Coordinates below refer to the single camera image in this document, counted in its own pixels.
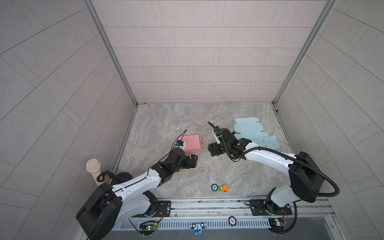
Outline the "pink paper box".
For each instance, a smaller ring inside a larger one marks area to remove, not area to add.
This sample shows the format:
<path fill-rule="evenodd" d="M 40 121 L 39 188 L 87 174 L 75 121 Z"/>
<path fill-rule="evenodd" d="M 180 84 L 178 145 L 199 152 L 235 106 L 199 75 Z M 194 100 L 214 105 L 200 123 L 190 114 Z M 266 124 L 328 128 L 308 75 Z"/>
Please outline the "pink paper box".
<path fill-rule="evenodd" d="M 185 153 L 186 154 L 195 154 L 202 151 L 202 139 L 201 135 L 188 135 L 182 138 L 182 141 L 185 143 Z"/>

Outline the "light blue paper box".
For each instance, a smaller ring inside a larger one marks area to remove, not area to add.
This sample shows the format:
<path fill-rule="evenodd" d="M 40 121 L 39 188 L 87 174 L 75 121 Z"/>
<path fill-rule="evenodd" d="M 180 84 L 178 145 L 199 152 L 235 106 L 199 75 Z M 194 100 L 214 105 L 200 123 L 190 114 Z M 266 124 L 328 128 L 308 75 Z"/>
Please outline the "light blue paper box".
<path fill-rule="evenodd" d="M 280 148 L 276 136 L 269 136 L 268 133 L 264 131 L 264 127 L 258 118 L 235 119 L 234 130 L 237 140 L 248 139 L 262 147 L 273 150 Z"/>

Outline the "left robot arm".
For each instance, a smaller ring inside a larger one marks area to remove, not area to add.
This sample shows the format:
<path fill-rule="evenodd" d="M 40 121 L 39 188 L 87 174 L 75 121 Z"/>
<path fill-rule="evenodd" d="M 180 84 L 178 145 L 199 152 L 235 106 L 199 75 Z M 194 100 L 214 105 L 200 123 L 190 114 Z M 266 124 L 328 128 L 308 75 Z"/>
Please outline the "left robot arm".
<path fill-rule="evenodd" d="M 181 169 L 197 166 L 198 156 L 187 156 L 183 149 L 172 149 L 167 158 L 144 174 L 118 184 L 103 183 L 87 199 L 76 219 L 89 240 L 103 239 L 116 223 L 136 215 L 152 215 L 158 199 L 151 193 Z"/>

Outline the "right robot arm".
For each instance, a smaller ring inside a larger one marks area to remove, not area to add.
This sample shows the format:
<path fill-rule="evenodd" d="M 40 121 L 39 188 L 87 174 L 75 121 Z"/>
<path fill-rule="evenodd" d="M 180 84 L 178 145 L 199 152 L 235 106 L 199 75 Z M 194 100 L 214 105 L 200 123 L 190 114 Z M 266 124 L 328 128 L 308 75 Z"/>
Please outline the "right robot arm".
<path fill-rule="evenodd" d="M 262 147 L 248 139 L 237 139 L 226 128 L 213 127 L 215 143 L 209 145 L 212 156 L 226 154 L 233 162 L 249 160 L 261 163 L 289 177 L 288 183 L 273 188 L 257 208 L 269 215 L 279 215 L 291 203 L 313 203 L 317 197 L 336 197 L 339 186 L 324 174 L 313 159 L 304 152 L 297 155 Z"/>

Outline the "orange green small toy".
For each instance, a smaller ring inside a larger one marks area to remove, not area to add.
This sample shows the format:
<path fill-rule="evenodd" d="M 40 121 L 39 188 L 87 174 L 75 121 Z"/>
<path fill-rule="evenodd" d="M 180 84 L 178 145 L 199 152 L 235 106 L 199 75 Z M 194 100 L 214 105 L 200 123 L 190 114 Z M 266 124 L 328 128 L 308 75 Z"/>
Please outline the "orange green small toy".
<path fill-rule="evenodd" d="M 228 185 L 219 186 L 219 191 L 220 192 L 227 192 L 228 190 L 229 190 L 229 186 Z"/>

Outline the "blue red sticker tag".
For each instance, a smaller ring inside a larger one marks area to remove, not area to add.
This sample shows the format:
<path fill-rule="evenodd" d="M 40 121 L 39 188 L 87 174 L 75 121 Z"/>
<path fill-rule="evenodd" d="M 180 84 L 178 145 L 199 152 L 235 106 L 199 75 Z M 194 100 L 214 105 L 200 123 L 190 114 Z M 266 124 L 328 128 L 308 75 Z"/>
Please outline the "blue red sticker tag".
<path fill-rule="evenodd" d="M 190 230 L 194 232 L 195 235 L 199 236 L 202 234 L 203 230 L 207 228 L 206 223 L 193 223 L 190 225 Z"/>

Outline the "black round stand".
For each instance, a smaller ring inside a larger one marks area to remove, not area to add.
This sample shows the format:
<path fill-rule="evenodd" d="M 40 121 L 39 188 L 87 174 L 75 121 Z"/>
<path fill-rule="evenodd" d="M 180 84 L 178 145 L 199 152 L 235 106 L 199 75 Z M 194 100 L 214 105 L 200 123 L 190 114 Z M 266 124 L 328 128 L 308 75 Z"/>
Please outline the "black round stand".
<path fill-rule="evenodd" d="M 105 172 L 101 172 L 97 178 L 96 178 L 96 181 L 97 183 L 102 183 L 105 181 L 105 178 L 106 176 L 108 176 L 111 180 L 110 182 L 110 185 L 113 186 L 113 185 L 117 185 L 117 184 L 122 184 L 124 182 L 127 182 L 129 180 L 132 180 L 133 177 L 130 173 L 126 173 L 126 172 L 122 172 L 122 173 L 119 173 L 119 174 L 114 174 L 110 171 L 105 171 Z"/>

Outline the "left green circuit board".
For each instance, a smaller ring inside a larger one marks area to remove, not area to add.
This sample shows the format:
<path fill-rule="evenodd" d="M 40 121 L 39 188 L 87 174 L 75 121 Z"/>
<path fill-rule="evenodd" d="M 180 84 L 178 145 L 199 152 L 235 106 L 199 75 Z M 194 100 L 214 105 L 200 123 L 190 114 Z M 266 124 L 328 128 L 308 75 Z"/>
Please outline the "left green circuit board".
<path fill-rule="evenodd" d="M 150 236 L 158 229 L 159 223 L 157 221 L 146 221 L 140 224 L 139 231 L 144 236 Z"/>

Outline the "green circuit board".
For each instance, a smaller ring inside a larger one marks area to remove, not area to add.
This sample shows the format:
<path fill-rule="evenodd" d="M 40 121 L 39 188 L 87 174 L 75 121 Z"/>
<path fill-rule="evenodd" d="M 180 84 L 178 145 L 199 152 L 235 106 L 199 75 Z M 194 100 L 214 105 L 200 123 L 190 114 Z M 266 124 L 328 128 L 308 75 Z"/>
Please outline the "green circuit board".
<path fill-rule="evenodd" d="M 268 221 L 271 227 L 269 230 L 271 232 L 283 232 L 288 228 L 288 224 L 283 218 L 269 218 Z"/>
<path fill-rule="evenodd" d="M 144 236 L 150 236 L 158 229 L 159 223 L 157 221 L 146 221 L 140 224 L 139 231 Z"/>

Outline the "right green circuit board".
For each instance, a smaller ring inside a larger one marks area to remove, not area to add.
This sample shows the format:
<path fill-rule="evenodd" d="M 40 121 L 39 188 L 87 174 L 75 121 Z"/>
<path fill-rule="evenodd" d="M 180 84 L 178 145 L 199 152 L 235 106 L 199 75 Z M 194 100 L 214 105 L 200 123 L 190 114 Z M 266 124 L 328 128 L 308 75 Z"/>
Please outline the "right green circuit board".
<path fill-rule="evenodd" d="M 271 227 L 269 230 L 271 232 L 283 232 L 288 228 L 288 224 L 283 218 L 269 218 L 268 221 Z"/>

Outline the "aluminium rail frame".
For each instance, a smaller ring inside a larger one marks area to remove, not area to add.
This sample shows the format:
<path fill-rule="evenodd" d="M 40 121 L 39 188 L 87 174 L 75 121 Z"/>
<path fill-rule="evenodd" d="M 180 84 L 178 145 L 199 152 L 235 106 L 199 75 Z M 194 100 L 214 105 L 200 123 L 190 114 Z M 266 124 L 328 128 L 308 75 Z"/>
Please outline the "aluminium rail frame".
<path fill-rule="evenodd" d="M 293 203 L 289 203 L 293 214 L 282 216 L 253 216 L 251 208 L 248 206 L 249 200 L 261 199 L 265 200 L 265 196 L 248 196 L 248 197 L 206 197 L 206 198 L 170 198 L 158 199 L 158 201 L 171 201 L 171 214 L 169 217 L 160 217 L 163 222 L 166 220 L 188 220 L 188 219 L 228 219 L 234 216 L 240 219 L 257 218 L 282 218 L 288 217 L 292 220 L 295 213 L 299 217 L 327 217 L 334 216 L 334 210 L 327 198 L 318 198 L 313 203 L 305 201 L 296 202 L 297 208 L 294 208 Z M 112 218 L 113 224 L 118 224 L 128 219 L 133 220 L 158 220 L 160 218 L 146 218 L 142 214 L 147 212 L 147 203 L 143 197 L 138 197 L 129 201 L 129 209 L 124 207 L 117 217 Z"/>

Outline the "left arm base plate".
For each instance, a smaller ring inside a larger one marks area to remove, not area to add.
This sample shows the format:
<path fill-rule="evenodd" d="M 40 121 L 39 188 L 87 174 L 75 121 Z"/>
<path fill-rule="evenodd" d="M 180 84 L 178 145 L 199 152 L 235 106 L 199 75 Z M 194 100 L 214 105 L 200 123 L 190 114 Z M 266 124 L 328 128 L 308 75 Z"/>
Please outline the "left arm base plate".
<path fill-rule="evenodd" d="M 142 217 L 146 218 L 160 218 L 169 217 L 171 214 L 171 201 L 158 201 L 156 207 L 151 205 L 146 213 L 142 214 Z"/>

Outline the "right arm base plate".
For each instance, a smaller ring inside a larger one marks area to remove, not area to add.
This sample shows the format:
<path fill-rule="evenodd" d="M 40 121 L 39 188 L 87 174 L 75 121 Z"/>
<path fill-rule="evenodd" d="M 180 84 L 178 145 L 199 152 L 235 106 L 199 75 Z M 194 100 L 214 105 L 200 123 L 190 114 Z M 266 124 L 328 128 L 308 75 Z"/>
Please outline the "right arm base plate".
<path fill-rule="evenodd" d="M 249 200 L 248 206 L 251 208 L 253 216 L 290 216 L 293 214 L 289 205 L 279 207 L 272 201 L 266 202 L 261 199 Z"/>

